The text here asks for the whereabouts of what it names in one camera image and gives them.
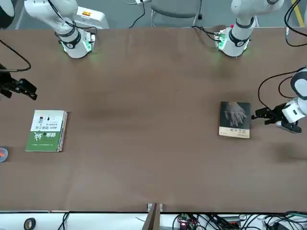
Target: book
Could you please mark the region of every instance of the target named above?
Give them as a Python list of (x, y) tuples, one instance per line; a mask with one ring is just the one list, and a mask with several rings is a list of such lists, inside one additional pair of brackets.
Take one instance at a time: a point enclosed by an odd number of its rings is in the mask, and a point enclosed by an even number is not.
[(67, 112), (35, 110), (25, 150), (29, 152), (60, 152), (63, 148)]
[(249, 138), (250, 103), (221, 102), (219, 135)]

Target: book spine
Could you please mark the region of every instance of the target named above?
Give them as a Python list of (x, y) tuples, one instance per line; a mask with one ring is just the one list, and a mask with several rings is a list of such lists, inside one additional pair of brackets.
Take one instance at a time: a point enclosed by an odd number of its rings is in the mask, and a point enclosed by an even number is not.
[(62, 152), (62, 149), (63, 149), (63, 143), (64, 143), (64, 135), (65, 135), (65, 129), (66, 129), (67, 116), (68, 116), (68, 113), (65, 112), (65, 114), (64, 114), (64, 119), (63, 119), (63, 123), (62, 123), (61, 136), (60, 136), (60, 139), (59, 139), (59, 148), (58, 148), (58, 151), (59, 151), (59, 152)]

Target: dark book cover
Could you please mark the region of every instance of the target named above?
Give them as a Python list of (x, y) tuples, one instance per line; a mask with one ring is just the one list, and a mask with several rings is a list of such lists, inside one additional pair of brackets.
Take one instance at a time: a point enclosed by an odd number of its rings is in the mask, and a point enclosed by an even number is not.
[(219, 135), (249, 138), (250, 103), (221, 102)]

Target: yellow marking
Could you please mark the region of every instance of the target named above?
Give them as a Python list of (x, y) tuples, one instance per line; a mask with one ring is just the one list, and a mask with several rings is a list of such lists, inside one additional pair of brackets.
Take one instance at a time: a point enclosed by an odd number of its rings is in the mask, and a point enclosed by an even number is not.
[(83, 11), (82, 14), (85, 15), (85, 16), (91, 16), (92, 13), (91, 12)]
[(299, 11), (298, 5), (294, 7), (294, 12), (296, 14), (296, 18), (297, 18), (299, 26), (305, 27), (304, 26), (304, 20), (302, 18), (301, 12)]

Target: brown table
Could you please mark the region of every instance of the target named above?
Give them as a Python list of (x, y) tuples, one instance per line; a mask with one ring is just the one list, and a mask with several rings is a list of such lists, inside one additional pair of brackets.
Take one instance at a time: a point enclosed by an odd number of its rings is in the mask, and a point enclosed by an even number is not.
[[(256, 29), (240, 58), (217, 52), (194, 29), (99, 31), (93, 54), (63, 53), (51, 30), (1, 31), (32, 63), (15, 73), (37, 88), (37, 101), (2, 99), (0, 210), (166, 211), (305, 210), (307, 122), (294, 135), (252, 122), (251, 138), (217, 135), (220, 101), (261, 108), (266, 77), (306, 64), (283, 28)], [(294, 38), (302, 42), (304, 38)], [(7, 68), (25, 64), (0, 47)], [(271, 107), (285, 102), (279, 80), (263, 86)], [(283, 86), (289, 95), (289, 84)], [(35, 109), (69, 111), (62, 153), (25, 152)]]

